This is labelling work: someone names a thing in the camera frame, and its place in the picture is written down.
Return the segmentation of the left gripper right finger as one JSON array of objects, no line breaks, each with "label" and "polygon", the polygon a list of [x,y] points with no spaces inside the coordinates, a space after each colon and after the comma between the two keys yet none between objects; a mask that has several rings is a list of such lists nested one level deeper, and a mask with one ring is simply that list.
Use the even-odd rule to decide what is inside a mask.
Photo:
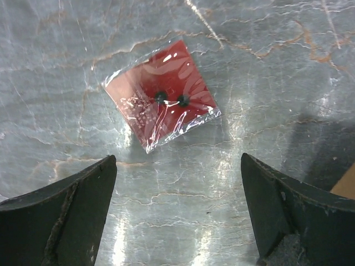
[{"label": "left gripper right finger", "polygon": [[313,265],[354,265],[354,200],[285,175],[244,153],[241,176],[259,260],[298,234]]}]

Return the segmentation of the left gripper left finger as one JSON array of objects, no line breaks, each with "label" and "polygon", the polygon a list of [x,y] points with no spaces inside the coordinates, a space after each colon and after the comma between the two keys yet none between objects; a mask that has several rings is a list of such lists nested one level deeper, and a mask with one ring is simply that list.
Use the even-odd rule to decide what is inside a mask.
[{"label": "left gripper left finger", "polygon": [[116,174],[109,155],[1,202],[1,265],[94,265]]}]

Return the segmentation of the brown cardboard box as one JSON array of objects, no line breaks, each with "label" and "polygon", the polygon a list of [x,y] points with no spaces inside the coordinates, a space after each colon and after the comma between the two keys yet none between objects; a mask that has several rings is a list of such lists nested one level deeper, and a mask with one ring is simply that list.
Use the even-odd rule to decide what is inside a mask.
[{"label": "brown cardboard box", "polygon": [[355,200],[355,163],[334,185],[330,193]]}]

